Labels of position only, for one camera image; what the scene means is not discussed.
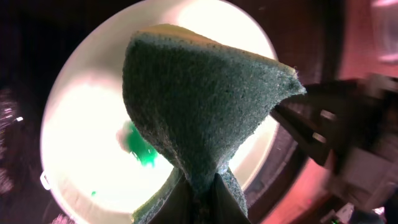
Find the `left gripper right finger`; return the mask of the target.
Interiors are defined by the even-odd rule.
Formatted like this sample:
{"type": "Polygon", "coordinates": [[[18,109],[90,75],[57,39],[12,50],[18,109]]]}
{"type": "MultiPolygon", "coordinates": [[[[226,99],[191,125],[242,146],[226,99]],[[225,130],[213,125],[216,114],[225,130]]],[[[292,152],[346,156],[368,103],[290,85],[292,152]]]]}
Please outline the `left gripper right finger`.
{"type": "Polygon", "coordinates": [[[215,174],[213,181],[213,222],[215,224],[251,224],[219,174],[215,174]]]}

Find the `mint plate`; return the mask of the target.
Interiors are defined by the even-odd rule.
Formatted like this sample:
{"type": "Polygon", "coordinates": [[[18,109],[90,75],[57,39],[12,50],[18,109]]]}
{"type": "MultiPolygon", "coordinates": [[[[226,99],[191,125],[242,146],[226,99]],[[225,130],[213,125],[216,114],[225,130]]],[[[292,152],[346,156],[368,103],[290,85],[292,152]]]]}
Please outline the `mint plate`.
{"type": "Polygon", "coordinates": [[[162,156],[143,166],[121,147],[129,124],[124,53],[134,31],[157,24],[277,58],[260,25],[225,1],[142,1],[98,26],[58,74],[40,137],[42,185],[77,223],[131,223],[133,211],[170,175],[172,165],[162,156]]]}

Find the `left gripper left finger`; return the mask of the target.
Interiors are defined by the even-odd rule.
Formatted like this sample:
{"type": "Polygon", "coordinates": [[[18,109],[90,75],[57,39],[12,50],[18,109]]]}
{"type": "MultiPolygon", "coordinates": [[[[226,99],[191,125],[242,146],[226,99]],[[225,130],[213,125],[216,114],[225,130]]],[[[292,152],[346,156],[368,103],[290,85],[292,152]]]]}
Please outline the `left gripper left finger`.
{"type": "Polygon", "coordinates": [[[181,177],[148,224],[189,224],[192,200],[192,188],[185,177],[181,177]]]}

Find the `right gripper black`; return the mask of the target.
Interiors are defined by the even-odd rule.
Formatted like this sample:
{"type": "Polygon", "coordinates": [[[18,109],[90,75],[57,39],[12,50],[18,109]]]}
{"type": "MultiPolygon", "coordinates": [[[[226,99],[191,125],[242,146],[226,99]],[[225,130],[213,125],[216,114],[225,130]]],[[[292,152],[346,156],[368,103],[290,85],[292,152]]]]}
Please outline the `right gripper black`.
{"type": "Polygon", "coordinates": [[[397,190],[397,79],[311,84],[271,116],[320,166],[331,166],[327,189],[370,211],[397,190]]]}

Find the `green yellow sponge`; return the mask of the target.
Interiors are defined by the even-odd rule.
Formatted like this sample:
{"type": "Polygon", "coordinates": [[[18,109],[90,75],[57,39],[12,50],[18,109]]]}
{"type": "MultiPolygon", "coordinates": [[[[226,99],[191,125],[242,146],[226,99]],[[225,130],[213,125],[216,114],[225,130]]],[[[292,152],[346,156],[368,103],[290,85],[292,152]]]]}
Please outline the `green yellow sponge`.
{"type": "Polygon", "coordinates": [[[141,136],[173,169],[132,214],[134,223],[148,223],[181,177],[193,192],[190,223],[214,223],[215,174],[248,217],[229,162],[274,106],[303,93],[293,68],[262,55],[170,24],[135,32],[123,65],[124,104],[141,136]]]}

